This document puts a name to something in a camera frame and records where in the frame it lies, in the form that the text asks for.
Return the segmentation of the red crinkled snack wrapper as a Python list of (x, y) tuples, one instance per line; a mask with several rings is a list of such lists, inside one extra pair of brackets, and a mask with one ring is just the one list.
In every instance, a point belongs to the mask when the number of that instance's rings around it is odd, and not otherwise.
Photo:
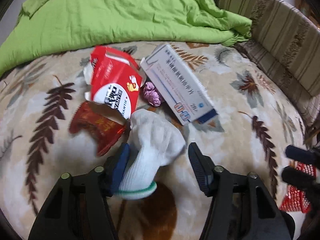
[(71, 120), (69, 132), (76, 134), (82, 129), (88, 131), (97, 142), (97, 156), (101, 157), (120, 139), (125, 132), (125, 125), (95, 112), (91, 105), (89, 101), (80, 105)]

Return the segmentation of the white sock green trim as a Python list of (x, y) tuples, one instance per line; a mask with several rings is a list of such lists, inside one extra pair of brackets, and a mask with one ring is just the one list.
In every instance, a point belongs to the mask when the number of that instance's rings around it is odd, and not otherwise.
[(131, 115), (130, 128), (127, 141), (130, 158), (116, 195), (137, 200), (153, 194), (158, 169), (175, 161), (184, 152), (186, 143), (178, 128), (146, 109)]

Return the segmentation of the white blue medicine box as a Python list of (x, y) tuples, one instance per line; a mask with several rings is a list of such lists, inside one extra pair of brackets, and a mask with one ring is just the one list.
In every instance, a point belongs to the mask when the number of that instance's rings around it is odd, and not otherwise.
[(217, 116), (204, 86), (171, 45), (157, 46), (140, 66), (182, 125)]

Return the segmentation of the purple wrapper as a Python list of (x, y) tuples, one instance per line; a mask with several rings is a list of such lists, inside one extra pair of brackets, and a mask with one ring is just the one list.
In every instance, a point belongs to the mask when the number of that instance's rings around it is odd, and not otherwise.
[(150, 81), (147, 81), (144, 85), (143, 96), (144, 99), (153, 107), (158, 107), (164, 102), (160, 92)]

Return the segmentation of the red white torn carton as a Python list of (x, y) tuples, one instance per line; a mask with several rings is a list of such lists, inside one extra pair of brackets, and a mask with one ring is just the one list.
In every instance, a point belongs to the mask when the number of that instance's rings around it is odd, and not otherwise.
[(96, 46), (84, 67), (85, 82), (90, 90), (85, 99), (105, 104), (129, 119), (136, 110), (143, 77), (135, 60), (123, 51)]

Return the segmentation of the leaf pattern bed blanket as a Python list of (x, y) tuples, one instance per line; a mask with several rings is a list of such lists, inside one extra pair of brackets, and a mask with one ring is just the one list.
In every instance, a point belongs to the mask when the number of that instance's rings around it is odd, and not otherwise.
[[(303, 146), (304, 122), (283, 92), (236, 49), (172, 43), (210, 96), (217, 116), (181, 125), (166, 105), (143, 97), (137, 108), (166, 118), (187, 143), (232, 173), (256, 172), (277, 204), (287, 185), (287, 145)], [(35, 59), (1, 81), (1, 212), (22, 238), (63, 172), (80, 175), (105, 162), (88, 131), (69, 132), (87, 90), (91, 49)], [(108, 200), (120, 239), (198, 239), (210, 206), (188, 156), (157, 173), (156, 192), (142, 200)]]

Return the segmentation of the striped floral upper cushion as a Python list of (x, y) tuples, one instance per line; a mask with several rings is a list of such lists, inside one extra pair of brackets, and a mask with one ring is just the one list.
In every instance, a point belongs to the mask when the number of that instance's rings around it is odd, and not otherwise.
[(311, 95), (319, 94), (319, 30), (283, 0), (219, 0), (219, 7), (252, 20), (252, 37)]

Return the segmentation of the green duvet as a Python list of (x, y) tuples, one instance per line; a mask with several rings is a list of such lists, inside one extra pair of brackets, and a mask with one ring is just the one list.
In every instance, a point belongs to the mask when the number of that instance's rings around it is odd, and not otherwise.
[(27, 0), (1, 45), (1, 72), (46, 55), (100, 44), (180, 41), (232, 46), (252, 21), (214, 0)]

